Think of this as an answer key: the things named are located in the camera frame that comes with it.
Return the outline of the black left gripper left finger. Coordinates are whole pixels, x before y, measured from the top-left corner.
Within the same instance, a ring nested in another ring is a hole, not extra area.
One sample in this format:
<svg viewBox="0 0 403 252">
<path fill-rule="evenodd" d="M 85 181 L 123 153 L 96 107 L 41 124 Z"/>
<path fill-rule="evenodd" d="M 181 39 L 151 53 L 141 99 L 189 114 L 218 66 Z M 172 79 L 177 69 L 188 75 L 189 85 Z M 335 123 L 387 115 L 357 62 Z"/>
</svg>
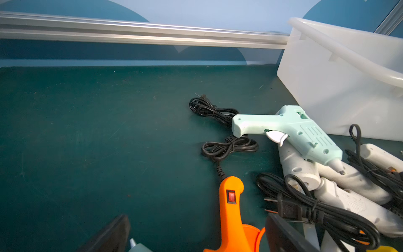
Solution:
<svg viewBox="0 0 403 252">
<path fill-rule="evenodd" d="M 116 216 L 100 229 L 77 252 L 124 252 L 130 233 L 130 221 L 126 214 Z"/>
</svg>

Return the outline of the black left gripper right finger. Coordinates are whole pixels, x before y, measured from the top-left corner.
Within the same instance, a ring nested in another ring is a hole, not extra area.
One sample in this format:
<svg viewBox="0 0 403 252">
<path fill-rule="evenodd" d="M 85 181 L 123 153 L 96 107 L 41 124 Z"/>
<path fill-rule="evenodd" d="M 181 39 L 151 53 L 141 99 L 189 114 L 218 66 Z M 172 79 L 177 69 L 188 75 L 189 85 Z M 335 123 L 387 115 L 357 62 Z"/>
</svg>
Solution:
<svg viewBox="0 0 403 252">
<path fill-rule="evenodd" d="M 320 251 L 277 214 L 268 214 L 265 222 L 265 229 L 271 252 Z"/>
</svg>

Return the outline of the pale blue glue gun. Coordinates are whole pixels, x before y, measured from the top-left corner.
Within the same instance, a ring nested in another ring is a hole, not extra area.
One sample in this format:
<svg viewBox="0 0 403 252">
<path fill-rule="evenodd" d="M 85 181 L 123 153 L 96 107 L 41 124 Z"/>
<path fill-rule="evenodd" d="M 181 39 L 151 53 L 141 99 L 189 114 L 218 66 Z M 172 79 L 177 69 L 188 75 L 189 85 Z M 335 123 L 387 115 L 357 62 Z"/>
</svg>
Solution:
<svg viewBox="0 0 403 252">
<path fill-rule="evenodd" d="M 130 250 L 129 252 L 152 252 L 149 248 L 147 248 L 142 243 L 137 243 L 133 238 L 129 240 L 130 242 Z"/>
</svg>

